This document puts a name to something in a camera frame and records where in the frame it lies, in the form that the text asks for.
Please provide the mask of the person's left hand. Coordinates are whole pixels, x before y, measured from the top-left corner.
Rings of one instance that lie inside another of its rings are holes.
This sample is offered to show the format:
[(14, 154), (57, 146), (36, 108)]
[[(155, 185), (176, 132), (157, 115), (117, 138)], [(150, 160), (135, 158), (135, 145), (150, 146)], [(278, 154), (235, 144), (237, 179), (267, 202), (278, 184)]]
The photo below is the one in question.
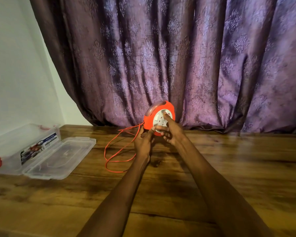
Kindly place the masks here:
[(138, 131), (138, 135), (136, 136), (134, 140), (134, 147), (136, 151), (136, 156), (141, 159), (149, 159), (150, 158), (150, 152), (151, 152), (151, 146), (154, 142), (155, 137), (153, 138), (147, 138), (146, 132), (144, 127), (140, 127)]

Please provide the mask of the person's right hand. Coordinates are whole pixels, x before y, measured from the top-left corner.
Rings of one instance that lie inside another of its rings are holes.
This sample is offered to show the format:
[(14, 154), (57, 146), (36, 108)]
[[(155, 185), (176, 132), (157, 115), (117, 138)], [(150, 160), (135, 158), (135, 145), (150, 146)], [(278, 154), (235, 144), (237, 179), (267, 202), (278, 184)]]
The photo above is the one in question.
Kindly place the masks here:
[(156, 131), (159, 131), (161, 136), (174, 147), (179, 147), (187, 139), (183, 128), (175, 121), (171, 126), (157, 125)]

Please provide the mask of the orange extension cord reel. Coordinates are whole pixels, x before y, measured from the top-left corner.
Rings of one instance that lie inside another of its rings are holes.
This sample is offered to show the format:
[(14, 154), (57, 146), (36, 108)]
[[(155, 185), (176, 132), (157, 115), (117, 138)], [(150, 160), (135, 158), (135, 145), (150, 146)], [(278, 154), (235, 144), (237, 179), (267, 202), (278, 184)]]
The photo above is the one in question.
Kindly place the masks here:
[(167, 100), (161, 100), (153, 105), (146, 111), (143, 119), (143, 128), (150, 130), (154, 126), (165, 126), (167, 120), (164, 119), (163, 112), (166, 112), (173, 120), (175, 120), (174, 106)]

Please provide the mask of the person's left forearm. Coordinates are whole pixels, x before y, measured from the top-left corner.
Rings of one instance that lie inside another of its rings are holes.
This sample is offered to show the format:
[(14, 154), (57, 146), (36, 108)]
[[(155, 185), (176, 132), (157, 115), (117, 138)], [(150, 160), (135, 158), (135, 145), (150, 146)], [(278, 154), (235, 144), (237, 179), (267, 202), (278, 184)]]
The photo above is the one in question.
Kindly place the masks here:
[(77, 237), (122, 237), (149, 160), (149, 154), (137, 154), (130, 169), (90, 216)]

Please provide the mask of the person's right forearm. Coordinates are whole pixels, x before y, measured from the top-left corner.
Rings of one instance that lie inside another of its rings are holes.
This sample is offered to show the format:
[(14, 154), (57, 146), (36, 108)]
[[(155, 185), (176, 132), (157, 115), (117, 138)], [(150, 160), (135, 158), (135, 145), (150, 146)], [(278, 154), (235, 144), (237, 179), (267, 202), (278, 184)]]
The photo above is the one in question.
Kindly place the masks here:
[(172, 144), (225, 237), (274, 237), (253, 207), (210, 165), (186, 135), (173, 135)]

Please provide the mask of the purple patterned curtain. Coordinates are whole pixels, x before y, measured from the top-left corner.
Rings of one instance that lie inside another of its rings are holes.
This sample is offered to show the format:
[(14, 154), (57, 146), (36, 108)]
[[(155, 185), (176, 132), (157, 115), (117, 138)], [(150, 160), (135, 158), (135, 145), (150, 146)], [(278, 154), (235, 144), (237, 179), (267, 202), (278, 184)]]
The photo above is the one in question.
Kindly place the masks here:
[(184, 127), (296, 133), (296, 0), (30, 0), (60, 80), (95, 126), (168, 100)]

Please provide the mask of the clear plastic box lid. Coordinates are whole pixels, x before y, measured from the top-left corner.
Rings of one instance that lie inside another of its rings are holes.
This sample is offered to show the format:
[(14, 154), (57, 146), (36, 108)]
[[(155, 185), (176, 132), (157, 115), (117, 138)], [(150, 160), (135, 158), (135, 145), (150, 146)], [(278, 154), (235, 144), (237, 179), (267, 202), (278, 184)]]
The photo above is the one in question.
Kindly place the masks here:
[(97, 140), (89, 137), (69, 137), (35, 158), (22, 174), (31, 179), (62, 180), (68, 177), (96, 145)]

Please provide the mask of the clear plastic storage box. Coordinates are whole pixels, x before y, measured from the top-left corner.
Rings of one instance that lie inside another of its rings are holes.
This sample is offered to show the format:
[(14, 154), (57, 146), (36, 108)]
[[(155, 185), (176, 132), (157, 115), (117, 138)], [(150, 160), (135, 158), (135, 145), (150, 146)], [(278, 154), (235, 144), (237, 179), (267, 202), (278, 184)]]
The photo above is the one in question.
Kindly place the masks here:
[(59, 125), (29, 123), (0, 135), (0, 174), (21, 175), (35, 157), (60, 140)]

